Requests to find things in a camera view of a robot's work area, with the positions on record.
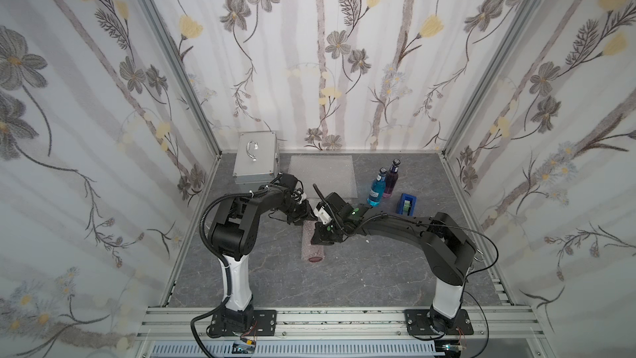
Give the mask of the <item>blue tape dispenser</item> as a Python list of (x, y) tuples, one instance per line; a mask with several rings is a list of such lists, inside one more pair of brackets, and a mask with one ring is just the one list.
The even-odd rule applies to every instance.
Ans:
[(399, 215), (414, 216), (417, 197), (403, 193), (397, 203), (396, 213)]

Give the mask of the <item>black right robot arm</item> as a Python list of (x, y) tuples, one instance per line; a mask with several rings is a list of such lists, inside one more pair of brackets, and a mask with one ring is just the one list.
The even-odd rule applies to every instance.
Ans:
[(365, 235), (387, 237), (420, 248), (436, 277), (433, 316), (447, 322), (455, 320), (477, 248), (449, 215), (438, 212), (422, 219), (369, 205), (346, 204), (336, 209), (320, 203), (314, 217), (317, 223), (313, 245), (334, 245), (351, 236)]

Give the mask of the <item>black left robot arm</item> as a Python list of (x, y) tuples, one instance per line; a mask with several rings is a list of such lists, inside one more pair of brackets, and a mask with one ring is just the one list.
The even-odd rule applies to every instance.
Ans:
[(248, 257), (256, 245), (263, 214), (279, 211), (284, 221), (301, 225), (314, 217), (302, 182), (281, 173), (256, 191), (216, 198), (203, 211), (198, 224), (201, 242), (222, 265), (224, 306), (245, 313), (253, 301), (248, 281)]

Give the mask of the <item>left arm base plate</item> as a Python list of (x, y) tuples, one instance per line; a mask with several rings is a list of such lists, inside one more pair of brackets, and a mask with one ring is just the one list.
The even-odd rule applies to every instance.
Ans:
[(212, 316), (206, 334), (210, 338), (222, 336), (274, 336), (277, 326), (276, 310), (247, 310), (236, 312), (224, 309)]

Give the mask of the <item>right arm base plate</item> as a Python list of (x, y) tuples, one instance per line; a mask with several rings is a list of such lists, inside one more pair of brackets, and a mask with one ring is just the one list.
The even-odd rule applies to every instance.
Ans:
[(407, 309), (403, 312), (407, 333), (411, 336), (472, 336), (475, 331), (468, 313), (460, 309), (453, 319), (429, 309)]

